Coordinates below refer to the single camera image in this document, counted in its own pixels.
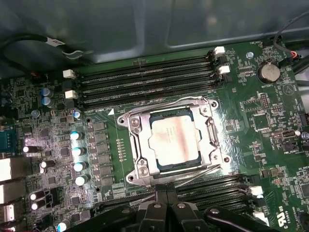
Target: capacitor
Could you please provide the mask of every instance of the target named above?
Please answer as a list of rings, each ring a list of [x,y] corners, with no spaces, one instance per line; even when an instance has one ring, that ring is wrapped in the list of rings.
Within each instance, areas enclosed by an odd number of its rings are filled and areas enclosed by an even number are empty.
[[[81,132],[78,132],[78,131],[73,131],[70,134],[70,138],[72,140],[81,140],[82,137],[83,137],[83,134]]]
[[[49,97],[49,98],[51,98],[54,95],[53,91],[50,90],[49,88],[43,88],[41,91],[41,94],[42,96]]]
[[[39,198],[42,198],[45,196],[45,192],[40,190],[40,191],[37,191],[37,192],[34,192],[33,194],[30,195],[30,199],[32,201],[36,200],[36,199],[39,199]]]
[[[308,132],[302,132],[301,133],[301,138],[303,140],[308,140],[309,139],[309,133]]]
[[[56,164],[54,160],[44,160],[40,163],[41,168],[53,167]]]
[[[258,68],[257,77],[264,84],[274,83],[280,77],[280,69],[275,62],[265,61]]]
[[[78,186],[84,185],[88,181],[88,176],[86,175],[80,175],[79,177],[76,178],[75,183]]]
[[[73,117],[77,120],[81,120],[83,118],[83,115],[82,115],[82,112],[79,111],[79,110],[76,110],[74,113],[73,113]]]
[[[87,167],[87,164],[85,162],[79,162],[74,164],[74,170],[76,172],[80,172],[82,170],[84,170]]]
[[[52,108],[55,105],[55,101],[49,97],[44,97],[42,99],[42,104],[46,105],[48,108]]]
[[[38,116],[40,116],[40,112],[38,110],[32,110],[31,116],[34,118],[37,118]]]
[[[39,152],[39,147],[37,146],[24,146],[23,152],[25,153],[36,153]]]
[[[82,156],[84,154],[85,149],[82,147],[75,147],[72,149],[73,156]]]
[[[57,230],[58,232],[63,232],[67,230],[69,227],[70,227],[70,221],[67,219],[64,219],[58,224]]]
[[[31,205],[32,210],[37,210],[45,206],[45,199],[38,200]]]

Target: wire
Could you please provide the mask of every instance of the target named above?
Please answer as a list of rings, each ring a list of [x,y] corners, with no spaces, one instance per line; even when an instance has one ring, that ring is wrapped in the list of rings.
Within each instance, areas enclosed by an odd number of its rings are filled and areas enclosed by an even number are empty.
[[[291,19],[287,24],[285,24],[278,32],[277,34],[275,35],[274,39],[273,39],[273,44],[274,46],[280,50],[280,51],[283,51],[283,52],[286,52],[286,53],[290,53],[294,58],[297,57],[297,53],[295,51],[291,51],[290,49],[286,48],[286,47],[282,47],[280,46],[279,44],[277,44],[277,39],[279,38],[279,36],[281,35],[281,33],[288,27],[290,26],[291,24],[293,24],[294,22],[296,22],[297,20],[299,20],[300,18],[306,16],[309,14],[309,11],[306,11],[302,14],[300,14],[299,16]]]

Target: label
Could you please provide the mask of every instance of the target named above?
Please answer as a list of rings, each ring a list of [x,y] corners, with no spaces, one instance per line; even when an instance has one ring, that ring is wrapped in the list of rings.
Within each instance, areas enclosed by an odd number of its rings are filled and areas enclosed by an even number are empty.
[[[49,44],[49,45],[51,45],[53,47],[58,47],[60,45],[65,45],[64,42],[56,40],[56,39],[52,39],[52,38],[49,38],[49,37],[47,37],[47,42],[45,42],[45,43]]]

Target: screw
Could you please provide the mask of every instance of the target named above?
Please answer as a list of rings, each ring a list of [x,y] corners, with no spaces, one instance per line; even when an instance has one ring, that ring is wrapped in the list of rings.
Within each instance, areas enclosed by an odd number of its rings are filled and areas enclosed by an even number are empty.
[[[140,124],[140,121],[137,118],[134,118],[134,119],[131,120],[130,123],[131,123],[131,126],[138,127],[139,124]]]
[[[177,207],[183,209],[183,208],[185,208],[185,204],[184,204],[184,203],[179,203],[179,204],[177,205]]]
[[[159,208],[161,208],[161,205],[160,205],[160,204],[155,204],[155,205],[154,205],[154,208],[159,209]]]
[[[217,209],[211,209],[210,212],[211,212],[212,214],[218,214],[218,213],[219,213],[219,210],[217,210]]]
[[[308,140],[309,139],[309,133],[308,132],[302,132],[301,133],[301,138],[303,140]]]
[[[148,174],[148,169],[146,167],[140,167],[139,174],[141,176],[146,176]]]
[[[247,52],[246,54],[246,58],[247,59],[252,59],[254,57],[254,53],[253,52]]]

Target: gray metal panel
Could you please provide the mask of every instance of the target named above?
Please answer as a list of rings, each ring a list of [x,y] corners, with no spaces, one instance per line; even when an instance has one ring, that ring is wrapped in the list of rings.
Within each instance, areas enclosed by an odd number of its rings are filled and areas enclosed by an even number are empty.
[[[308,0],[0,0],[0,38],[48,35],[106,62],[260,38],[306,9]],[[294,36],[307,34],[307,22],[293,25],[301,32]],[[19,42],[8,54],[34,70],[70,63],[38,42]],[[14,74],[0,66],[0,76]]]

